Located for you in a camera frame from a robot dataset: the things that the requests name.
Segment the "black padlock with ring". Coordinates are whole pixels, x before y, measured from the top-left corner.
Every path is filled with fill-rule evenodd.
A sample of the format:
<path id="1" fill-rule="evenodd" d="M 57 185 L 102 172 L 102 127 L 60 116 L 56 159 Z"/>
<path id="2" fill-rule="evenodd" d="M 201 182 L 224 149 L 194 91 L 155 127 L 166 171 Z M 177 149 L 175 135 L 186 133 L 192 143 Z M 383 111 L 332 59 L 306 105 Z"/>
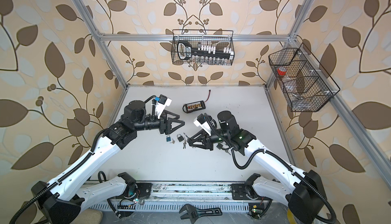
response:
<path id="1" fill-rule="evenodd" d="M 180 143 L 183 144 L 183 149 L 186 149 L 188 145 L 188 136 L 185 133 L 177 134 L 177 139 Z"/>

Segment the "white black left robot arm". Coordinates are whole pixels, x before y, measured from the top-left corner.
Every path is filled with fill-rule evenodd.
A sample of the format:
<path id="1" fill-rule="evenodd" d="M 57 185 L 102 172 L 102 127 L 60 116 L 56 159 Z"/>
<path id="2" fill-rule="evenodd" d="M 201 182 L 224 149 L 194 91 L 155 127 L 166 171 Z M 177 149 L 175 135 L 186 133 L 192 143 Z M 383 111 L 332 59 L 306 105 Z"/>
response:
<path id="1" fill-rule="evenodd" d="M 91 149 L 82 159 L 48 183 L 36 183 L 32 188 L 33 198 L 15 213 L 10 223 L 15 224 L 30 206 L 37 204 L 46 218 L 43 223 L 70 224 L 90 206 L 126 193 L 135 183 L 127 173 L 92 188 L 84 188 L 83 184 L 106 161 L 136 139 L 138 131 L 157 129 L 160 134 L 169 135 L 184 126 L 179 115 L 166 110 L 171 99 L 153 95 L 148 100 L 152 103 L 151 114 L 146 112 L 146 102 L 130 102 L 116 123 L 95 136 Z"/>

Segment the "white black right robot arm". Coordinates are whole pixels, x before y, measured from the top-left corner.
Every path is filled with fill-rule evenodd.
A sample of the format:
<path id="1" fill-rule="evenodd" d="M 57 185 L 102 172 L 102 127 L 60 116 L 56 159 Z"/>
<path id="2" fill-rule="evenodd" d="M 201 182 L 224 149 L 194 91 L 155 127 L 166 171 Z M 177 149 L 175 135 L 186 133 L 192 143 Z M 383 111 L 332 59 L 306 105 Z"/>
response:
<path id="1" fill-rule="evenodd" d="M 237 169 L 245 170 L 256 162 L 276 179 L 252 174 L 245 182 L 249 199 L 266 197 L 281 203 L 303 224 L 314 220 L 325 224 L 337 222 L 320 175 L 313 170 L 306 172 L 269 150 L 254 134 L 240 128 L 231 112 L 220 112 L 217 120 L 200 114 L 193 123 L 200 131 L 188 139 L 191 147 L 212 150 L 214 144 L 225 143 Z"/>

